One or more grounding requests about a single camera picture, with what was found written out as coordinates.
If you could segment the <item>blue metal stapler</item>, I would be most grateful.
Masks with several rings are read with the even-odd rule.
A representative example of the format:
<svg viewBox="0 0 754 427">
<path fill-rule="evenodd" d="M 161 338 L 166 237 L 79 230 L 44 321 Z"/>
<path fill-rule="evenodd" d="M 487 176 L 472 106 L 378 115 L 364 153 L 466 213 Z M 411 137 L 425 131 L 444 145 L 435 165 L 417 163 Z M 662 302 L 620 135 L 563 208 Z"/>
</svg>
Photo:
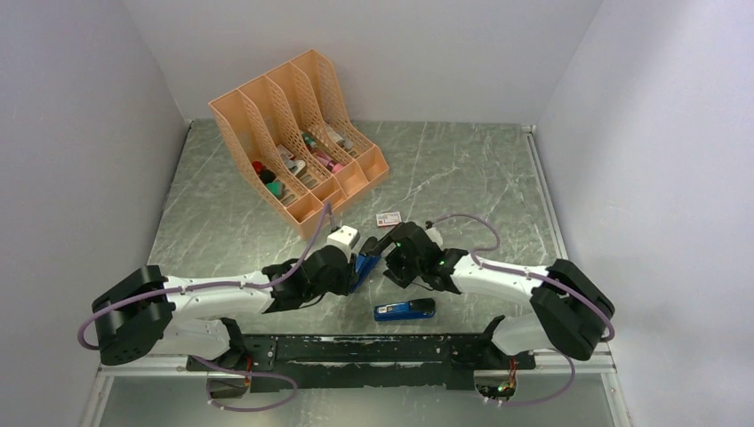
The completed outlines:
<svg viewBox="0 0 754 427">
<path fill-rule="evenodd" d="M 433 318 L 437 305 L 433 298 L 414 299 L 375 306 L 373 319 L 376 322 Z"/>
<path fill-rule="evenodd" d="M 359 249 L 355 260 L 355 272 L 357 279 L 350 287 L 349 292 L 355 293 L 356 290 L 365 282 L 373 269 L 381 259 L 379 251 L 380 240 L 377 237 L 369 237 Z"/>
</svg>

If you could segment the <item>small staple box sleeve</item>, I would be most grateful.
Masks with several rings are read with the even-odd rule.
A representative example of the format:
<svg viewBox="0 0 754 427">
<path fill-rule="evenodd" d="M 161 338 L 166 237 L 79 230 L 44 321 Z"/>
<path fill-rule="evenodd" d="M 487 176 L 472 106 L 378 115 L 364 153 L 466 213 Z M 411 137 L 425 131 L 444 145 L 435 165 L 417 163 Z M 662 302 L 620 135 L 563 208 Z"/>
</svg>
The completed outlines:
<svg viewBox="0 0 754 427">
<path fill-rule="evenodd" d="M 400 212 L 387 212 L 377 213 L 375 220 L 378 228 L 386 228 L 398 225 L 402 218 Z"/>
</svg>

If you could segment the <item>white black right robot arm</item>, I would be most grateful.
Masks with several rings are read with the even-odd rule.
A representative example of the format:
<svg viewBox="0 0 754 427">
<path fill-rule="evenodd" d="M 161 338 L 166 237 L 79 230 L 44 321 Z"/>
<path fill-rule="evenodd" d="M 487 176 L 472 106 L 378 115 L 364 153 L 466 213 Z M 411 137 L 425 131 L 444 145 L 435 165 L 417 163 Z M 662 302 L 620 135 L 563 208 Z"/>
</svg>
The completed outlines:
<svg viewBox="0 0 754 427">
<path fill-rule="evenodd" d="M 438 292 L 478 294 L 529 310 L 489 324 L 491 337 L 479 346 L 482 361 L 503 367 L 514 355 L 553 349 L 580 361 L 614 336 L 614 304 L 573 262 L 521 266 L 487 260 L 477 250 L 443 248 L 436 229 L 400 222 L 382 238 L 370 237 L 360 256 L 381 257 L 384 275 L 408 287 L 419 279 Z"/>
</svg>

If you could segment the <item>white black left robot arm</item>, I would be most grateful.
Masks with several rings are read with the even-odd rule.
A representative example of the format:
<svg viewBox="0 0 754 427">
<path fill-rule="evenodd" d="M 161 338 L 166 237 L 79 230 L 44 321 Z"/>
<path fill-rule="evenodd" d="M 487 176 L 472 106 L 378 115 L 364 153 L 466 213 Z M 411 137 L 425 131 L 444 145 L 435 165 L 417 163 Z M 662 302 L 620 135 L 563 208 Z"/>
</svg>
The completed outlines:
<svg viewBox="0 0 754 427">
<path fill-rule="evenodd" d="M 299 310 L 328 293 L 347 295 L 358 281 L 356 264 L 349 250 L 327 245 L 302 261 L 229 278 L 178 278 L 144 266 L 92 302 L 93 348 L 105 366 L 191 355 L 232 370 L 246 356 L 237 314 Z"/>
</svg>

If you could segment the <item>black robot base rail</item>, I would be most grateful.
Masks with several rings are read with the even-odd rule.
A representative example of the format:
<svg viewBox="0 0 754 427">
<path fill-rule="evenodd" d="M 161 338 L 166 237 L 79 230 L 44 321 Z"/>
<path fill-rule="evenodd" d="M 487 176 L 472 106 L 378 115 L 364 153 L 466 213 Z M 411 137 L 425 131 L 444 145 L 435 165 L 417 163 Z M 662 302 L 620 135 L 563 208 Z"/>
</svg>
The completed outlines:
<svg viewBox="0 0 754 427">
<path fill-rule="evenodd" d="M 482 371 L 532 370 L 531 351 L 506 356 L 488 333 L 243 334 L 230 323 L 230 348 L 215 359 L 189 355 L 217 397 L 244 392 L 444 386 L 475 389 Z"/>
</svg>

